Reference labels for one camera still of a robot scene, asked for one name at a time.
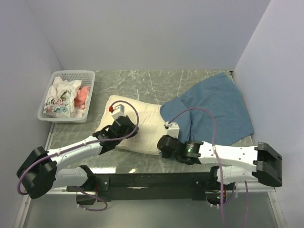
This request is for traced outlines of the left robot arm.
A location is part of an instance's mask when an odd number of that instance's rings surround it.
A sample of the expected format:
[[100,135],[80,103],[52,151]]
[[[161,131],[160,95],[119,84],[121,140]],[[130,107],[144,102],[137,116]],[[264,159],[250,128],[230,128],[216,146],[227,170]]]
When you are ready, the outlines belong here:
[[96,176],[86,165],[74,169],[68,166],[113,150],[123,139],[134,137],[138,130],[138,124],[128,116],[119,116],[112,125],[78,143],[48,151],[35,148],[17,171],[17,192],[37,199],[53,188],[65,186],[95,191]]

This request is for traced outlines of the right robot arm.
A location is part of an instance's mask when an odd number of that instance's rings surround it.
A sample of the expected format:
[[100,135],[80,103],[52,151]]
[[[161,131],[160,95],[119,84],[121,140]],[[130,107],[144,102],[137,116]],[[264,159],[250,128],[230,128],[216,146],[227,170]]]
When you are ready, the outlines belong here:
[[269,144],[234,147],[212,145],[208,142],[187,141],[164,135],[157,143],[163,158],[180,163],[213,164],[218,167],[209,177],[209,186],[215,190],[233,182],[258,181],[269,187],[281,187],[282,156]]

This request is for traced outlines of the blue pillowcase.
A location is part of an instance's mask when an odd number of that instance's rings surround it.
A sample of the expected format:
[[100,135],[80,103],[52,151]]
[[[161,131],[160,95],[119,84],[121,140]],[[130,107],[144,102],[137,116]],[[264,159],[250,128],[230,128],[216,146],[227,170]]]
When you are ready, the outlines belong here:
[[224,73],[164,103],[160,114],[178,124],[182,143],[215,139],[217,145],[230,146],[254,132],[241,92]]

